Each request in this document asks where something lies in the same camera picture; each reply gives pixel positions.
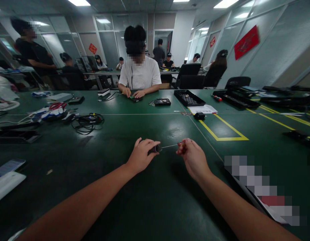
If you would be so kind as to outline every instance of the parts tray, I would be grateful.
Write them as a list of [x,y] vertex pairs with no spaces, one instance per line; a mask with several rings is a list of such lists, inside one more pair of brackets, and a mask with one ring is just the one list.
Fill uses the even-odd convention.
[[246,108],[256,109],[261,105],[260,103],[257,103],[248,98],[240,96],[234,93],[233,91],[229,91],[229,90],[214,91],[213,95],[216,95],[222,98],[222,101],[230,103],[231,105],[234,105],[235,107],[239,109],[246,109]]
[[0,144],[32,143],[39,137],[37,131],[0,131]]
[[174,95],[183,104],[183,106],[203,106],[205,101],[197,97],[195,94],[189,90],[175,90]]

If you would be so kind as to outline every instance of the red scissors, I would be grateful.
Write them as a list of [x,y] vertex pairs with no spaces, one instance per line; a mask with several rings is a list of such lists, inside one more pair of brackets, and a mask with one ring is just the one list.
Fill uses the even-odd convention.
[[50,107],[49,107],[49,110],[55,110],[55,109],[59,109],[59,108],[65,108],[66,107],[66,103],[63,103],[63,102],[57,102],[57,103],[54,103],[52,104]]

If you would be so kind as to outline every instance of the red banner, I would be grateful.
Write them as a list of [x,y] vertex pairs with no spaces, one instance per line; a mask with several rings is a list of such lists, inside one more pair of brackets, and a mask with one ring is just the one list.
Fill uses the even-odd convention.
[[235,60],[238,60],[245,53],[251,50],[260,42],[258,27],[255,25],[244,37],[234,46]]
[[93,44],[90,44],[88,49],[89,49],[93,54],[96,54],[97,48],[96,48]]
[[211,40],[211,42],[209,43],[210,48],[215,44],[215,36],[213,37],[213,39]]

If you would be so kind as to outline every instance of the screwdriver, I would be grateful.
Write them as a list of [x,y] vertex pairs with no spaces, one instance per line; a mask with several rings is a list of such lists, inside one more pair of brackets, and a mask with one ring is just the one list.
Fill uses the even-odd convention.
[[148,155],[149,155],[150,153],[153,153],[153,152],[155,152],[155,153],[156,153],[156,152],[161,152],[163,148],[172,147],[172,146],[185,146],[185,143],[184,143],[184,142],[179,142],[179,143],[177,143],[177,144],[175,144],[175,145],[166,146],[166,147],[160,147],[159,145],[156,145],[156,146],[154,146],[152,149],[150,149],[150,150],[148,151]]
[[216,95],[211,95],[211,96],[213,96],[213,98],[214,98],[216,101],[218,101],[218,102],[222,101],[222,98],[220,98],[220,97],[218,97],[218,96],[216,96]]

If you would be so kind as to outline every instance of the green table surface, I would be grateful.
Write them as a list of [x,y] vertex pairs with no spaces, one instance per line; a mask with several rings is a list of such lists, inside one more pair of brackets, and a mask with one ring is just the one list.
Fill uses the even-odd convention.
[[[60,122],[44,123],[37,129],[42,137],[32,144],[0,144],[0,166],[14,158],[27,160],[20,171],[27,178],[0,200],[0,240],[8,240],[56,204],[126,163],[139,137],[161,141],[162,146],[186,137],[195,140],[212,172],[243,197],[222,160],[227,155],[250,156],[248,165],[259,166],[260,175],[270,176],[270,185],[277,186],[277,195],[288,197],[292,206],[299,206],[300,216],[307,217],[308,226],[285,228],[302,240],[310,240],[310,150],[282,135],[290,131],[288,127],[310,135],[310,125],[261,107],[254,113],[239,111],[223,101],[216,102],[210,96],[212,90],[191,91],[218,110],[217,116],[206,116],[205,126],[193,116],[180,114],[189,110],[177,100],[174,90],[160,90],[137,103],[123,95],[98,102],[97,91],[64,91],[85,97],[82,104],[68,108],[77,107],[80,114],[102,114],[105,123],[88,136]],[[18,95],[20,106],[0,121],[19,121],[27,112],[47,105],[45,98],[32,97],[30,92]],[[169,98],[171,106],[148,105],[157,98]],[[248,140],[217,141],[207,128],[218,138],[239,137],[239,132]],[[145,171],[130,180],[83,240],[237,240],[189,177],[175,150],[164,149]]]

